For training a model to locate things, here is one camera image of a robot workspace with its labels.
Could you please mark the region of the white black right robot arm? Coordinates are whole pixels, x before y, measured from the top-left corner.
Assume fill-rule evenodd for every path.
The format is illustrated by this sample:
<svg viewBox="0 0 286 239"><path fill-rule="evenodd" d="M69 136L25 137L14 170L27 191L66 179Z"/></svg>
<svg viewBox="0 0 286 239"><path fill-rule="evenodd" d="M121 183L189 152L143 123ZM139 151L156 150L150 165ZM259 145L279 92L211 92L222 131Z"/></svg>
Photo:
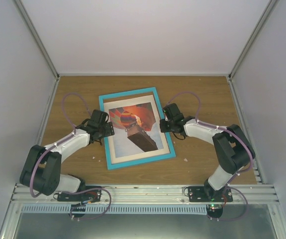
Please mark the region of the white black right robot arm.
<svg viewBox="0 0 286 239"><path fill-rule="evenodd" d="M221 197L223 189L240 174L246 166L252 166L255 152L242 129L233 124L218 126L195 117L185 117L175 103L163 107L166 118L160 120L161 132L198 138L214 146L218 159L215 172L204 182L204 197L211 202Z"/></svg>

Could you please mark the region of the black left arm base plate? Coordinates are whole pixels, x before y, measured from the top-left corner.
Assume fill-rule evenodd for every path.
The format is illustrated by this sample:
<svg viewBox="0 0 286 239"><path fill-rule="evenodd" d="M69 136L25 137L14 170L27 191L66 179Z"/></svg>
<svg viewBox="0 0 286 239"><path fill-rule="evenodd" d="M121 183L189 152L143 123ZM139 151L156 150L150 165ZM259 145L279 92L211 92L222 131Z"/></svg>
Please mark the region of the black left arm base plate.
<svg viewBox="0 0 286 239"><path fill-rule="evenodd" d="M55 193L53 198L58 202L94 203L100 201L101 189L101 186L85 186L78 190L81 194Z"/></svg>

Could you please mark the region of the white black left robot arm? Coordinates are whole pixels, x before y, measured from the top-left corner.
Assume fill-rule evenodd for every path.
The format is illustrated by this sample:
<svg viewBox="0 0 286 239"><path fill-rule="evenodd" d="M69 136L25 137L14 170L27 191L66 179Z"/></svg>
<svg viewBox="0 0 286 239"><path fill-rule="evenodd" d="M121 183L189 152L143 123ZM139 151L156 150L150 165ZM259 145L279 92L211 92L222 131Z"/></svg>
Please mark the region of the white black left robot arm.
<svg viewBox="0 0 286 239"><path fill-rule="evenodd" d="M78 150L95 142L102 143L103 138L113 136L114 129L108 113L100 110L94 110L89 119L72 127L70 134L52 144L31 147L19 181L29 188L33 198L55 192L69 194L75 201L85 198L86 189L81 186L81 179L62 174L61 165Z"/></svg>

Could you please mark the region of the aluminium corner post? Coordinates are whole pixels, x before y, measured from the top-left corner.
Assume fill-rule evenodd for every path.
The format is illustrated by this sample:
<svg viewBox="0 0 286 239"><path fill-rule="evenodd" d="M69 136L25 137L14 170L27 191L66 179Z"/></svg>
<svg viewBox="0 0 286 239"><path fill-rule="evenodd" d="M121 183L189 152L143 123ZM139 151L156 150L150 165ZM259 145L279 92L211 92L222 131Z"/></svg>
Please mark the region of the aluminium corner post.
<svg viewBox="0 0 286 239"><path fill-rule="evenodd" d="M276 5L278 4L278 0L269 0L265 9L262 12L257 24L255 25L250 37L248 38L243 50L241 51L236 63L234 64L232 70L228 74L228 79L231 81L234 76L236 75L237 71L239 70L240 66L242 65L243 61L245 60L246 56L249 53L249 50L252 48L254 42L256 41L257 37L259 36L260 32L262 31L263 27L265 26L267 20L271 16L273 10L275 9Z"/></svg>
<svg viewBox="0 0 286 239"><path fill-rule="evenodd" d="M23 2L21 0L13 0L13 3L15 4L23 22L25 23L25 25L27 26L34 42L36 43L38 49L40 50L41 52L41 55L43 56L48 68L50 69L52 75L55 77L56 81L59 81L59 78L60 78L60 75L59 73L57 72L54 64L53 64L53 61L51 60Z"/></svg>

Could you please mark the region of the aluminium corner post right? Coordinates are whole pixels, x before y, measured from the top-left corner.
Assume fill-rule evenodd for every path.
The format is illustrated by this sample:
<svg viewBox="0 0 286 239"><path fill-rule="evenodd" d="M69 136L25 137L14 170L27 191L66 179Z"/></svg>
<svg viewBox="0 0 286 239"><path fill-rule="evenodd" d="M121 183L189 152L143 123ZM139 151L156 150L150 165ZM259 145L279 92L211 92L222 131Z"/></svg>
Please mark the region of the aluminium corner post right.
<svg viewBox="0 0 286 239"><path fill-rule="evenodd" d="M262 12L257 24L255 25L250 37L248 38L243 50L241 51L236 63L234 64L232 70L228 74L228 79L231 81L234 76L236 75L237 71L239 70L240 66L242 65L243 61L245 60L246 56L249 53L249 50L252 48L254 42L256 41L257 37L259 36L260 32L262 31L263 27L265 26L267 20L271 16L273 10L275 9L276 5L278 4L278 0L269 0L265 9Z"/></svg>

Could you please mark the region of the hot air balloon photo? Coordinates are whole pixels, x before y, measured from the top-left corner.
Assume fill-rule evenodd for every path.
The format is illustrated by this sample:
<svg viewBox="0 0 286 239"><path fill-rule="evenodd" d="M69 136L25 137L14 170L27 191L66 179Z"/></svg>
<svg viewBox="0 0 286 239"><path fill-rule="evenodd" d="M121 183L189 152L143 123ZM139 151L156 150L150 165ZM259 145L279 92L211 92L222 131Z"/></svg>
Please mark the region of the hot air balloon photo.
<svg viewBox="0 0 286 239"><path fill-rule="evenodd" d="M156 122L150 102L108 110L114 128L123 129L128 140L143 152L158 150L156 142L147 133Z"/></svg>

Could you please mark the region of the aluminium front rail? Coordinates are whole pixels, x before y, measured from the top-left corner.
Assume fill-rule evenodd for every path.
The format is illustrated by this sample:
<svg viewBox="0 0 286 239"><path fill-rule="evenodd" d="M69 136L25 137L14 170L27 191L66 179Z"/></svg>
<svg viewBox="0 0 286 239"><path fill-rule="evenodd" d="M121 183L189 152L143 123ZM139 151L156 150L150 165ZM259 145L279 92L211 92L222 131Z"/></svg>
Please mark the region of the aluminium front rail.
<svg viewBox="0 0 286 239"><path fill-rule="evenodd" d="M231 185L232 204L279 204L272 185ZM113 204L189 204L188 190L184 185L104 185ZM17 184L10 199L12 203L56 203L53 195L33 198L29 189Z"/></svg>

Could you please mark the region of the aluminium corner post left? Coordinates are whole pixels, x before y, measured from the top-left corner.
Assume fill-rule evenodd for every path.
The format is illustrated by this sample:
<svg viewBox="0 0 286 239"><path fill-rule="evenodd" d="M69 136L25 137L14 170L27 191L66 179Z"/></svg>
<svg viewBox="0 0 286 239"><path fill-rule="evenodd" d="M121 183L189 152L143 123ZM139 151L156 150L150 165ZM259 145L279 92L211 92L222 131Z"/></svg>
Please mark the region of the aluminium corner post left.
<svg viewBox="0 0 286 239"><path fill-rule="evenodd" d="M43 56L48 68L50 69L52 75L55 77L56 81L59 81L59 78L60 78L60 75L59 73L57 72L54 64L53 64L53 61L51 60L23 2L21 0L13 0L13 3L15 4L23 22L25 23L25 25L27 26L34 42L36 43L38 49L40 50L41 52L41 55Z"/></svg>

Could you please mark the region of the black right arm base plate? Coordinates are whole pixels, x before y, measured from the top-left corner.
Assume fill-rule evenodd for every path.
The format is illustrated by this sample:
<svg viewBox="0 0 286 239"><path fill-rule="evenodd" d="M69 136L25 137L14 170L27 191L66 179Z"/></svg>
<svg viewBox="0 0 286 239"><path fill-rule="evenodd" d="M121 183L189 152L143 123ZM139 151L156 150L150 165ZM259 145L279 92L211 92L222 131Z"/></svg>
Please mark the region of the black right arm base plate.
<svg viewBox="0 0 286 239"><path fill-rule="evenodd" d="M224 203L233 202L230 189L222 187L218 191L213 191L211 196L207 195L204 186L187 186L183 188L183 194L188 197L189 202Z"/></svg>

